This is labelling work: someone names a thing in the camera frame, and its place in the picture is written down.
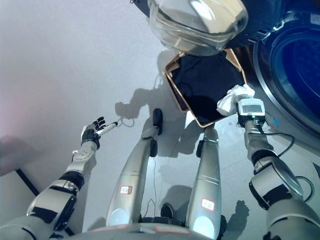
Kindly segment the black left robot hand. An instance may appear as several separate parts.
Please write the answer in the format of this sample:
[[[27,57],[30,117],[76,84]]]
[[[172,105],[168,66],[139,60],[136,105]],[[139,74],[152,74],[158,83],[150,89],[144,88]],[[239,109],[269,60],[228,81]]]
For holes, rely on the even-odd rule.
[[[96,145],[96,149],[100,149],[101,136],[110,132],[118,126],[118,122],[114,121],[110,124],[106,124],[103,116],[97,118],[91,124],[83,127],[81,132],[81,145],[87,142],[93,142]]]

